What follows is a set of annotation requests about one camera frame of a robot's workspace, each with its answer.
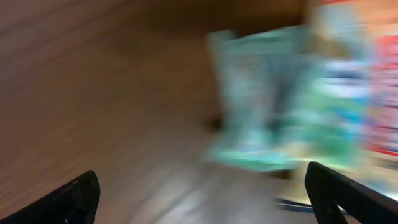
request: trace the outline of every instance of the wood grain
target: wood grain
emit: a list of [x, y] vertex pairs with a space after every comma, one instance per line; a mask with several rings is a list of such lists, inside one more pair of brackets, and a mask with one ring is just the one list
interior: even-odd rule
[[273, 206], [285, 180], [202, 158], [220, 113], [204, 35], [298, 23], [301, 3], [34, 2], [0, 1], [0, 218], [94, 170], [95, 223], [315, 223]]

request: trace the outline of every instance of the black object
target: black object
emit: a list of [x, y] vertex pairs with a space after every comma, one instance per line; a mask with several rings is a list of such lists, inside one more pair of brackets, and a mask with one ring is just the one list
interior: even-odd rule
[[0, 224], [93, 224], [99, 200], [98, 178], [88, 171]]
[[317, 162], [308, 166], [305, 188], [318, 223], [347, 223], [337, 205], [361, 223], [398, 223], [398, 202]]

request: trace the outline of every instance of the brown wooden surface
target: brown wooden surface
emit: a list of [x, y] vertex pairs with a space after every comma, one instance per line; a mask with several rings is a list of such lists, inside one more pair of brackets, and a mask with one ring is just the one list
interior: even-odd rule
[[295, 24], [290, 2], [0, 1], [0, 218], [94, 170], [96, 223], [314, 222], [274, 207], [285, 180], [201, 157], [204, 34]]

